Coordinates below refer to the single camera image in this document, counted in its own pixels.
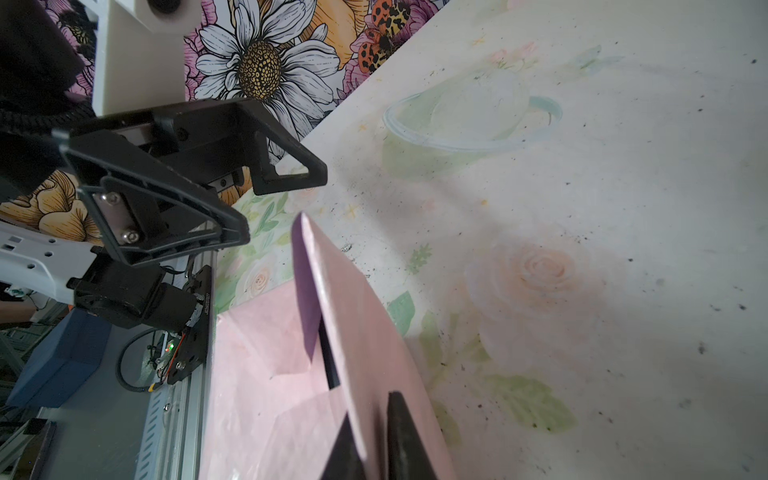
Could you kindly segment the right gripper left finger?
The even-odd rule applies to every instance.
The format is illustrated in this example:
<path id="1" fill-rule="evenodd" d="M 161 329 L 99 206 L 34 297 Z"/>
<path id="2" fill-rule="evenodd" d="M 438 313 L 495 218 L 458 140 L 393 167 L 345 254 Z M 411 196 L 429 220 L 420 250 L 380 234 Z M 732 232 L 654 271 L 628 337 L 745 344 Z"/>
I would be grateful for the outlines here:
<path id="1" fill-rule="evenodd" d="M 333 448 L 320 477 L 321 480 L 365 480 L 349 416 L 344 417 Z"/>

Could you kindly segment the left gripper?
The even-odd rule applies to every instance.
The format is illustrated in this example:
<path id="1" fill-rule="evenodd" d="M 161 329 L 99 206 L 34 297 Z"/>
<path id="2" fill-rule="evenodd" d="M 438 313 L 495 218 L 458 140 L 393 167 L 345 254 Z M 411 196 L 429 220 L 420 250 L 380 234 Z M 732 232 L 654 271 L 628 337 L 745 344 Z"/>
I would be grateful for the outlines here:
<path id="1" fill-rule="evenodd" d="M 138 267 L 250 241 L 245 217 L 200 185 L 242 181 L 244 168 L 258 195 L 327 184 L 326 164 L 260 101 L 181 103 L 184 38 L 201 21 L 200 2 L 85 7 L 97 19 L 95 75 L 81 100 L 71 88 L 84 62 L 44 6 L 1 5 L 3 200 L 68 170 L 108 254 Z M 278 173 L 271 144 L 307 171 Z"/>

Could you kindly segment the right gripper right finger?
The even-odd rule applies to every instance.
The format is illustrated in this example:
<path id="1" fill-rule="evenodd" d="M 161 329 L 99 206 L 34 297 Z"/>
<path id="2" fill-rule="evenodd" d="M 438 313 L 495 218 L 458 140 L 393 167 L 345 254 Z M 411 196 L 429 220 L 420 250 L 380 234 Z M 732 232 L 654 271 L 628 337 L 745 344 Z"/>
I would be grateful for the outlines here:
<path id="1" fill-rule="evenodd" d="M 387 405 L 387 478 L 437 480 L 403 394 L 389 393 Z"/>

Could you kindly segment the dark navy gift box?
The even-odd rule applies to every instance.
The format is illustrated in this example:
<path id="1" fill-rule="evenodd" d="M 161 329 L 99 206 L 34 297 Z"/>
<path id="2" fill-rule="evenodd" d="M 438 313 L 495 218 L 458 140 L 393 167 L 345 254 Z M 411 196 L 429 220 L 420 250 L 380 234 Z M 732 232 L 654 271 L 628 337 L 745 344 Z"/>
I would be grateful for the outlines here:
<path id="1" fill-rule="evenodd" d="M 318 332 L 327 385 L 330 390 L 333 390 L 340 385 L 340 378 L 336 369 L 336 364 L 325 327 L 325 322 L 323 320 L 321 320 L 319 323 Z"/>

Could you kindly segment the purple wrapping paper sheet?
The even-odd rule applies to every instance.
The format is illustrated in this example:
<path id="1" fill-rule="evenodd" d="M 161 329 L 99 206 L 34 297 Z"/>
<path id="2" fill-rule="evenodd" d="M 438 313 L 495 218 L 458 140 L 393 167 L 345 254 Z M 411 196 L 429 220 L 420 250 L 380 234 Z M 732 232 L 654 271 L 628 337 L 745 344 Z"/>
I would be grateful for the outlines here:
<path id="1" fill-rule="evenodd" d="M 365 276 L 309 216 L 291 237 L 293 278 L 216 319 L 200 477 L 320 479 L 348 415 L 366 479 L 388 479 L 388 396 L 399 391 L 437 479 L 454 478 L 415 362 Z"/>

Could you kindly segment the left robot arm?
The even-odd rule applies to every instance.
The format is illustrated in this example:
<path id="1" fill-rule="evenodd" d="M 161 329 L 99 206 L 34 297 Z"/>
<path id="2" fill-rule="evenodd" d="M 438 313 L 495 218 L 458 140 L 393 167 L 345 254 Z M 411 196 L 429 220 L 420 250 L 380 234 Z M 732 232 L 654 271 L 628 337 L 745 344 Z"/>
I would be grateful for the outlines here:
<path id="1" fill-rule="evenodd" d="M 241 246 L 222 199 L 319 187 L 300 139 L 339 60 L 312 1 L 5 1 L 1 279 L 115 325 L 180 331 L 170 263 Z"/>

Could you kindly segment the aluminium front rail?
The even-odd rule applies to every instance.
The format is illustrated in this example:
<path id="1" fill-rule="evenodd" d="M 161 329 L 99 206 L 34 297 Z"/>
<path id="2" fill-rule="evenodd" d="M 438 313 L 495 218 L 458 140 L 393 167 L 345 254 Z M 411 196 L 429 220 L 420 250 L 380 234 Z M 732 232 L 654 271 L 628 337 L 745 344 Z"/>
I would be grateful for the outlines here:
<path id="1" fill-rule="evenodd" d="M 191 264 L 185 279 L 202 302 L 199 317 L 181 343 L 170 373 L 180 379 L 150 395 L 136 479 L 196 479 L 201 471 L 202 446 L 211 382 L 215 338 L 214 279 L 217 255 L 204 253 Z"/>

